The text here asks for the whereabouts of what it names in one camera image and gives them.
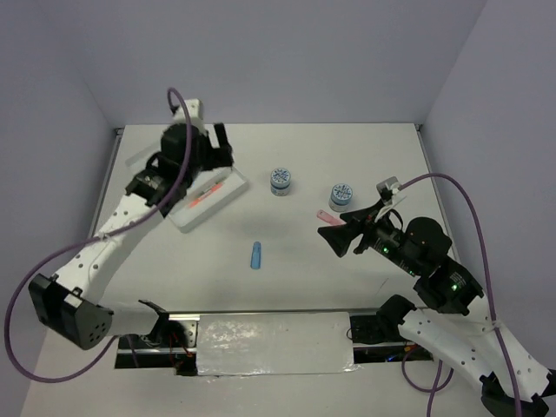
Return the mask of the blue translucent cap case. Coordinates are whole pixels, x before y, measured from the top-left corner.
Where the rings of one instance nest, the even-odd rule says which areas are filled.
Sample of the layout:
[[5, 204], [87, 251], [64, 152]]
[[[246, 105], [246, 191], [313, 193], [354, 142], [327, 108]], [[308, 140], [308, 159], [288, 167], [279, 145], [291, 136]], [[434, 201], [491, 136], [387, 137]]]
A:
[[250, 267], [254, 270], [261, 268], [261, 243], [254, 242], [250, 258]]

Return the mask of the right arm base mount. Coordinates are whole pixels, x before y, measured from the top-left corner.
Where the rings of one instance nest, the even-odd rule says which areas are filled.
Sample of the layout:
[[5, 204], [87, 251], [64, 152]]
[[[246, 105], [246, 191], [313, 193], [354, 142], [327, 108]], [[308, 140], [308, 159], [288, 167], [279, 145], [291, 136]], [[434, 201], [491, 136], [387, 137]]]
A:
[[351, 315], [349, 320], [346, 336], [352, 342], [355, 364], [401, 362], [406, 353], [416, 348], [399, 335], [385, 335], [374, 314]]

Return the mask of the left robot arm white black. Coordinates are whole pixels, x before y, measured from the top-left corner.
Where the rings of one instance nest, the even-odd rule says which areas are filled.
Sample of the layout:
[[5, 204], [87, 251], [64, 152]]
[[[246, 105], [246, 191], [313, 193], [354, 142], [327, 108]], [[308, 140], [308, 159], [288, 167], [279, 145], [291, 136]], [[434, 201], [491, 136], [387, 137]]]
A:
[[109, 334], [113, 310], [100, 300], [117, 270], [139, 242], [156, 228], [195, 179], [206, 171], [230, 169], [233, 149], [224, 124], [214, 126], [218, 144], [197, 127], [178, 122], [167, 127], [161, 145], [126, 186], [113, 214], [95, 241], [52, 276], [36, 275], [29, 284], [39, 321], [83, 350]]

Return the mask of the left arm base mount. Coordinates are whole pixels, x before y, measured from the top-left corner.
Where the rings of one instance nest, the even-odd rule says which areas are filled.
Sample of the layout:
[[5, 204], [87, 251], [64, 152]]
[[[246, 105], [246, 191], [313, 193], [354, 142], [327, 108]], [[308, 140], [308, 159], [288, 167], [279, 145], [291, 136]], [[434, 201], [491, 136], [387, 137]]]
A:
[[170, 314], [148, 335], [122, 336], [117, 344], [115, 369], [162, 369], [175, 375], [198, 375], [199, 314]]

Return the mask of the blue white round jar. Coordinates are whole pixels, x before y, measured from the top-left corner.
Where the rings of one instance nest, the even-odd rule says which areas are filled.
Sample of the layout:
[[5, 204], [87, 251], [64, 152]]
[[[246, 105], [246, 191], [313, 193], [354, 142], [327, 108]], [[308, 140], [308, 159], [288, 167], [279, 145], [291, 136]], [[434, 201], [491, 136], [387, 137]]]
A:
[[346, 183], [335, 184], [330, 192], [329, 207], [335, 212], [345, 212], [353, 198], [354, 191]]
[[291, 173], [285, 168], [273, 169], [270, 173], [270, 189], [273, 195], [285, 196], [289, 193]]

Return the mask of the orange thin pen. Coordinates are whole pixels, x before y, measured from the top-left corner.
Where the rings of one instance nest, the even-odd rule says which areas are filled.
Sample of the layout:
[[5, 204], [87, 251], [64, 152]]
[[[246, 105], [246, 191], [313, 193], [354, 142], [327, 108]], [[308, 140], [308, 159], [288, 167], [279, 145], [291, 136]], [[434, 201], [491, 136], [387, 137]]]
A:
[[197, 196], [194, 200], [192, 200], [192, 201], [188, 204], [188, 207], [189, 207], [189, 208], [195, 207], [196, 205], [200, 204], [200, 203], [201, 203], [202, 201], [204, 201], [205, 199], [209, 198], [209, 197], [210, 197], [211, 195], [213, 195], [214, 193], [212, 193], [212, 194], [203, 194], [203, 192], [202, 192], [199, 196]]

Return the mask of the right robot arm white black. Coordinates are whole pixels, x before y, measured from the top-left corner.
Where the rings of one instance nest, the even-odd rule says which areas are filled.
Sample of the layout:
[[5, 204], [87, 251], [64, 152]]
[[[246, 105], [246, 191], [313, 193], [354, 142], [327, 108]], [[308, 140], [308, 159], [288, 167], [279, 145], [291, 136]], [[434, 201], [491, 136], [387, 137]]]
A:
[[545, 416], [545, 399], [555, 394], [555, 372], [536, 361], [491, 313], [486, 293], [469, 271], [448, 254], [451, 239], [429, 217], [404, 229], [394, 226], [383, 202], [341, 215], [341, 224], [318, 228], [342, 257], [351, 242], [357, 255], [372, 249], [415, 278], [414, 291], [427, 308], [443, 314], [451, 333], [410, 300], [393, 295], [375, 315], [351, 317], [351, 339], [371, 344], [381, 338], [413, 341], [445, 362], [480, 391], [493, 416]]

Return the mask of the pink translucent cap case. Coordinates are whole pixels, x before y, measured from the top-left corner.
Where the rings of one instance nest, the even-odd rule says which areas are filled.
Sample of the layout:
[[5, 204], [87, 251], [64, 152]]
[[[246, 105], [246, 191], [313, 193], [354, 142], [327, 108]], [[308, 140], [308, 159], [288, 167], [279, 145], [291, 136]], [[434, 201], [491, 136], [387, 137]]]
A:
[[324, 210], [318, 210], [316, 217], [330, 226], [340, 226], [345, 223], [342, 219], [330, 215]]

